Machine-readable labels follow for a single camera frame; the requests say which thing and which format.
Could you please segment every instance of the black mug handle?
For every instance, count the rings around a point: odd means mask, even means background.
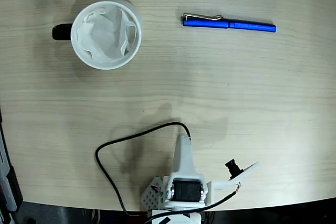
[[[54,40],[70,40],[72,23],[54,26],[51,35]]]

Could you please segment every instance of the pen clip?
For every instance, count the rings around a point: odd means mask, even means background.
[[[192,17],[192,18],[200,18],[200,19],[208,19],[208,20],[220,20],[223,18],[222,15],[217,15],[217,16],[204,16],[204,15],[198,15],[198,14],[191,14],[191,13],[185,13],[183,14],[183,17],[185,18],[185,20],[187,20],[188,17]]]

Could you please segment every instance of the floor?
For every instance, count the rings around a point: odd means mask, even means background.
[[[336,223],[336,198],[290,206],[202,213],[203,224]],[[16,224],[137,224],[121,211],[57,207],[23,202]]]

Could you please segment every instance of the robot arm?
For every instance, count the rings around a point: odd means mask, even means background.
[[[142,194],[141,201],[147,210],[152,211],[152,215],[203,208],[215,203],[216,190],[232,185],[240,187],[241,180],[260,164],[257,162],[246,169],[240,169],[233,159],[225,165],[231,173],[229,180],[213,180],[206,183],[204,176],[195,169],[191,140],[185,133],[181,133],[176,142],[170,176],[164,176],[162,180],[155,177]],[[152,224],[177,222],[200,224],[201,215],[170,215],[152,220]]]

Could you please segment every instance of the wooden table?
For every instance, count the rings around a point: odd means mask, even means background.
[[[126,66],[82,63],[54,25],[98,0],[0,0],[0,104],[26,201],[120,209],[93,153],[108,140],[186,123],[207,180],[224,164],[262,167],[217,209],[336,196],[336,0],[128,0],[143,41]],[[184,12],[269,21],[275,34],[183,28]],[[168,175],[178,128],[106,148],[125,206]],[[233,188],[217,194],[219,199]]]

